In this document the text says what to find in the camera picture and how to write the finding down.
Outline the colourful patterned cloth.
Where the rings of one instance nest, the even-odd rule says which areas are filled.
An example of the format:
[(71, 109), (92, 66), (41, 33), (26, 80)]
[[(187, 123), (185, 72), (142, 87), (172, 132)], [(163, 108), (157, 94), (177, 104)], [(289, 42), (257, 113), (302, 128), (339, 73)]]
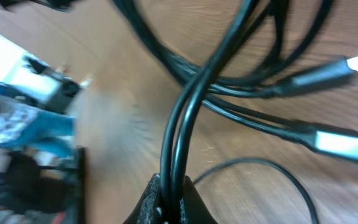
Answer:
[(0, 95), (0, 148), (29, 146), (58, 157), (73, 154), (63, 136), (73, 136), (75, 118)]

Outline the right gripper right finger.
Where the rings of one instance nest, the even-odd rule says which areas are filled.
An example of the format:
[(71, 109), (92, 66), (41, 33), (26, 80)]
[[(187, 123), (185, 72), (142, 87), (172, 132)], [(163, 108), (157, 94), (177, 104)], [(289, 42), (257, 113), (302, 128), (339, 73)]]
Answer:
[(188, 176), (185, 177), (183, 186), (180, 215), (180, 223), (184, 224), (217, 224)]

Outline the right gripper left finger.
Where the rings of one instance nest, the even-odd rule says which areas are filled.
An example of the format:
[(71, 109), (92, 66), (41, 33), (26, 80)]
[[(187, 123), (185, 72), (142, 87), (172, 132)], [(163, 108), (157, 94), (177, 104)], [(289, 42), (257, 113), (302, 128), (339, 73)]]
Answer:
[(124, 224), (158, 224), (161, 223), (160, 175), (154, 174)]

